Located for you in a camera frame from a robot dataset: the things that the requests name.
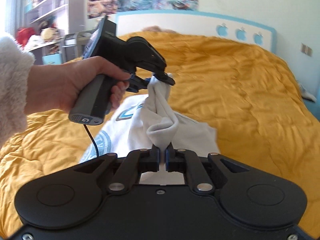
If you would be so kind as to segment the fluffy white sleeve forearm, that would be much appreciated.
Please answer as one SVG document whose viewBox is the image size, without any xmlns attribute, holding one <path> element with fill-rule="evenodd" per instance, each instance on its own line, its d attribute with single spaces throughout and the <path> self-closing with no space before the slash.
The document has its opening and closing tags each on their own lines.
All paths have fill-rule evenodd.
<svg viewBox="0 0 320 240">
<path fill-rule="evenodd" d="M 12 36 L 1 37 L 1 145 L 27 127 L 24 108 L 33 64 L 34 56 L 23 51 Z"/>
</svg>

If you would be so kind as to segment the person's left hand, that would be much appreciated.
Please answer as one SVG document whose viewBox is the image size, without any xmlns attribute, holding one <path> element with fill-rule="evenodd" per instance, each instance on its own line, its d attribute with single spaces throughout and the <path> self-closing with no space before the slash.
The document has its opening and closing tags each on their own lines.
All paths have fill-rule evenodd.
<svg viewBox="0 0 320 240">
<path fill-rule="evenodd" d="M 33 65 L 28 76 L 24 113 L 29 115 L 51 109 L 68 113 L 79 93 L 99 74 L 118 81 L 111 89 L 111 109 L 117 109 L 129 86 L 127 80 L 131 75 L 96 56 L 61 65 Z"/>
</svg>

